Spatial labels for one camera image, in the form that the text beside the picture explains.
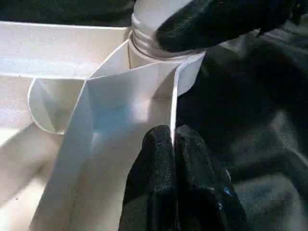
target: white plastic divider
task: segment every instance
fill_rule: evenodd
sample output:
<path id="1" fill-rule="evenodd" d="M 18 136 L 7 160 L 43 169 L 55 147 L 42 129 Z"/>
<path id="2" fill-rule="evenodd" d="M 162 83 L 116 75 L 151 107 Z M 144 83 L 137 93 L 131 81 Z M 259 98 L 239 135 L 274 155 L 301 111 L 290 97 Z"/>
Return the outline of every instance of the white plastic divider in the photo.
<path id="1" fill-rule="evenodd" d="M 80 94 L 82 79 L 34 79 L 29 88 L 29 112 L 39 128 L 64 134 Z"/>
<path id="2" fill-rule="evenodd" d="M 8 45 L 2 49 L 7 55 L 0 61 L 0 72 L 14 75 L 11 66 L 18 70 L 16 75 L 34 75 L 28 109 L 44 131 L 64 134 L 85 79 L 129 69 L 127 55 L 117 54 L 117 50 L 125 52 L 121 47 L 125 47 L 129 28 L 4 23 L 6 26 L 10 29 L 3 30 Z M 23 41 L 10 42 L 17 32 Z"/>
<path id="3" fill-rule="evenodd" d="M 177 96 L 194 83 L 205 53 L 160 62 L 125 42 L 108 60 L 127 60 L 127 49 L 132 69 L 85 81 L 32 231 L 116 231 L 145 133 L 165 124 L 173 140 Z"/>

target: white compartment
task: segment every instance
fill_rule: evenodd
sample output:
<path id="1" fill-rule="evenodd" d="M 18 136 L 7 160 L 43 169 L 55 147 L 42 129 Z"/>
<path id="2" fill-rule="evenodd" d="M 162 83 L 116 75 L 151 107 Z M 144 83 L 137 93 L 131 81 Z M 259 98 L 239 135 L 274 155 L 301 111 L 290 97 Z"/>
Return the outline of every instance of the white compartment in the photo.
<path id="1" fill-rule="evenodd" d="M 31 78 L 0 76 L 0 230 L 27 230 L 51 174 L 61 137 L 31 120 Z"/>
<path id="2" fill-rule="evenodd" d="M 161 124 L 173 139 L 178 86 L 189 89 L 184 80 L 197 73 L 203 56 L 178 67 L 158 62 L 86 80 L 32 231 L 117 230 L 126 177 L 142 139 Z"/>

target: glove finger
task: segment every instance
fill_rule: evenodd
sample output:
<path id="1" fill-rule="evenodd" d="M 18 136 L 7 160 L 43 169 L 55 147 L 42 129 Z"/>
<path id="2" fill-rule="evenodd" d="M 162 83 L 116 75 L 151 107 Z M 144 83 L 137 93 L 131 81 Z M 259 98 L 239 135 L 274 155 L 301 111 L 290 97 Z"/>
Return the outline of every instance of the glove finger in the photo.
<path id="1" fill-rule="evenodd" d="M 168 126 L 144 136 L 127 179 L 120 231 L 172 230 L 175 224 L 175 163 Z"/>
<path id="2" fill-rule="evenodd" d="M 226 170 L 219 167 L 199 134 L 176 131 L 179 220 L 183 230 L 246 231 L 244 209 Z"/>
<path id="3" fill-rule="evenodd" d="M 211 47 L 256 28 L 279 26 L 291 13 L 292 2 L 193 0 L 160 26 L 156 38 L 170 52 Z"/>

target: white plastic part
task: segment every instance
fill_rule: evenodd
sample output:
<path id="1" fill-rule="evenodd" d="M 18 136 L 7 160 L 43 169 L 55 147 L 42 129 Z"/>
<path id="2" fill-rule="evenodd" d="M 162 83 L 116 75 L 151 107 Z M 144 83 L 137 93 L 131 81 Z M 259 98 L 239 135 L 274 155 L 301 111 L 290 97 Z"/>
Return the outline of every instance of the white plastic part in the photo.
<path id="1" fill-rule="evenodd" d="M 1 231 L 28 229 L 62 141 L 31 120 L 26 102 L 31 81 L 0 75 Z"/>
<path id="2" fill-rule="evenodd" d="M 163 51 L 155 39 L 157 29 L 192 0 L 137 0 L 132 15 L 133 42 L 142 53 L 159 59 L 173 59 L 191 51 Z"/>
<path id="3" fill-rule="evenodd" d="M 81 79 L 34 79 L 28 107 L 38 127 L 64 134 L 83 83 Z"/>
<path id="4" fill-rule="evenodd" d="M 204 54 L 166 62 L 128 41 L 105 61 L 119 73 L 85 81 L 32 231 L 118 229 L 126 177 L 142 139 L 165 124 L 174 140 L 177 96 L 194 83 Z M 125 65 L 113 60 L 125 55 L 131 69 L 123 72 Z"/>

